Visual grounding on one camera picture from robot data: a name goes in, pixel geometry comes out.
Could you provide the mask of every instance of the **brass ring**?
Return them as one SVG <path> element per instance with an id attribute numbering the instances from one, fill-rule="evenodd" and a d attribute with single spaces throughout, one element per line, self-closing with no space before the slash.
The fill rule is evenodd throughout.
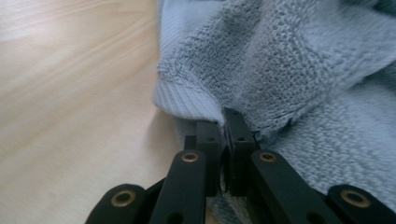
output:
<path id="1" fill-rule="evenodd" d="M 277 160 L 277 157 L 272 153 L 263 152 L 262 154 L 260 154 L 260 160 L 267 162 L 275 162 Z"/>
<path id="2" fill-rule="evenodd" d="M 129 198 L 127 200 L 121 200 L 119 197 L 123 194 L 129 196 Z M 133 190 L 122 190 L 113 195 L 111 198 L 111 204 L 113 204 L 115 207 L 125 207 L 126 205 L 132 203 L 135 198 L 136 193 Z"/>
<path id="3" fill-rule="evenodd" d="M 351 198 L 350 196 L 353 195 L 355 197 L 359 197 L 359 201 Z M 350 203 L 354 206 L 357 206 L 359 208 L 366 208 L 370 206 L 370 201 L 366 198 L 366 196 L 356 192 L 355 190 L 351 189 L 343 189 L 341 190 L 341 198 L 344 199 L 347 203 Z"/>
<path id="4" fill-rule="evenodd" d="M 181 157 L 181 159 L 182 159 L 183 161 L 186 161 L 186 162 L 194 162 L 194 161 L 198 161 L 198 155 L 195 154 L 195 153 L 190 152 L 190 153 L 184 154 L 184 155 Z"/>

